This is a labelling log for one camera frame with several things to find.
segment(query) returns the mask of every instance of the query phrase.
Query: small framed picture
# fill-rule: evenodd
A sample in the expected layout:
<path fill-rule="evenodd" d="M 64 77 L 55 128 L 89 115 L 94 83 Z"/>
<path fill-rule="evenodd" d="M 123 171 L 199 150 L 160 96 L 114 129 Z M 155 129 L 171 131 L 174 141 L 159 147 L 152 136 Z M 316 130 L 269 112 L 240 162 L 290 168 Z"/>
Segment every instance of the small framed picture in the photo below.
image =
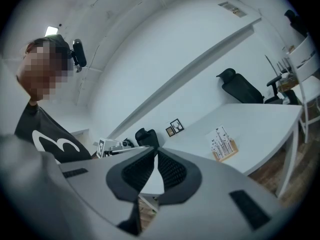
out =
<path fill-rule="evenodd" d="M 170 127 L 168 127 L 167 129 L 165 129 L 166 130 L 166 133 L 169 135 L 169 137 L 171 137 L 171 136 L 173 136 L 173 135 L 175 135 L 176 133 L 175 133 L 175 131 L 174 131 L 174 129 L 170 126 Z"/>
<path fill-rule="evenodd" d="M 181 125 L 180 121 L 178 120 L 178 118 L 174 121 L 172 121 L 170 123 L 170 125 L 172 126 L 173 130 L 175 131 L 175 133 L 180 133 L 181 131 L 184 130 L 183 126 Z"/>

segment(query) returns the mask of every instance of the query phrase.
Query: wooden pen holder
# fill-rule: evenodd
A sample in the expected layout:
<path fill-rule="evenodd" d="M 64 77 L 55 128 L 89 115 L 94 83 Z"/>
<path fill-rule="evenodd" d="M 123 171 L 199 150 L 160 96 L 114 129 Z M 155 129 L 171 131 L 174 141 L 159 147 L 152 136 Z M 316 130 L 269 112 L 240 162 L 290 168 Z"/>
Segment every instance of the wooden pen holder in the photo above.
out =
<path fill-rule="evenodd" d="M 230 144 L 231 144 L 232 149 L 233 149 L 234 151 L 233 151 L 232 153 L 226 155 L 225 157 L 221 158 L 221 159 L 218 157 L 218 155 L 217 155 L 216 152 L 212 151 L 213 156 L 214 156 L 214 158 L 215 158 L 216 161 L 222 162 L 222 161 L 228 159 L 229 157 L 232 157 L 234 154 L 236 154 L 236 153 L 239 151 L 238 148 L 237 148 L 237 145 L 236 145 L 236 143 L 235 143 L 235 141 L 234 141 L 233 139 L 230 139 Z"/>

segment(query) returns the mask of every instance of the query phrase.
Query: ceiling light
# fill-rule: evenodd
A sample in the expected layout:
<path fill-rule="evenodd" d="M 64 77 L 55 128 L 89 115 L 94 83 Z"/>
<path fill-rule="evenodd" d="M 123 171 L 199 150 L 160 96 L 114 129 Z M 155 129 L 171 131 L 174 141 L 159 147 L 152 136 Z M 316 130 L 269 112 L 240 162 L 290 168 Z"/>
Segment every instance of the ceiling light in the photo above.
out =
<path fill-rule="evenodd" d="M 49 35 L 55 35 L 57 32 L 58 32 L 58 28 L 57 27 L 48 26 L 44 36 L 46 37 L 46 36 L 49 36 Z"/>

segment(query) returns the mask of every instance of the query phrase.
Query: white desk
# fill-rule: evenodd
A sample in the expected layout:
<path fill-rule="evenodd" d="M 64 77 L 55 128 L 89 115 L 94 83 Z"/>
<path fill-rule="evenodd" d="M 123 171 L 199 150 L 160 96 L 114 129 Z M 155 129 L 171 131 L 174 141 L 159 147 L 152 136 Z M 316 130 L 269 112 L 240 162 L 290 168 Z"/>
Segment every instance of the white desk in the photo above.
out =
<path fill-rule="evenodd" d="M 223 125 L 239 150 L 223 163 L 249 175 L 268 161 L 286 142 L 282 177 L 276 191 L 276 195 L 281 196 L 294 168 L 301 113 L 302 107 L 296 105 L 226 104 L 172 136 L 163 148 L 214 160 L 206 134 Z M 156 197 L 163 192 L 163 181 L 155 166 L 140 195 Z"/>

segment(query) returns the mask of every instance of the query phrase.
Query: chair headrest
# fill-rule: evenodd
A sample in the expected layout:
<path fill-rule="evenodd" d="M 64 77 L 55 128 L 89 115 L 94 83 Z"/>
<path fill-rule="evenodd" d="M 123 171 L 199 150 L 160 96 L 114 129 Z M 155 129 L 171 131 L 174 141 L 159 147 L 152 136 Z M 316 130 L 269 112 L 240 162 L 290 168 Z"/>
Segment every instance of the chair headrest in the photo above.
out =
<path fill-rule="evenodd" d="M 149 132 L 147 132 L 146 130 L 145 130 L 145 128 L 141 128 L 140 130 L 138 130 L 136 133 L 135 133 L 135 139 L 136 139 L 136 141 L 138 142 L 138 141 L 140 141 L 140 140 L 142 140 L 142 139 L 144 139 L 144 138 L 146 138 L 146 137 L 148 137 L 148 136 L 150 136 L 151 134 L 149 133 Z"/>
<path fill-rule="evenodd" d="M 227 68 L 221 74 L 218 74 L 216 77 L 221 78 L 222 81 L 226 84 L 229 83 L 236 76 L 236 71 L 233 68 Z"/>

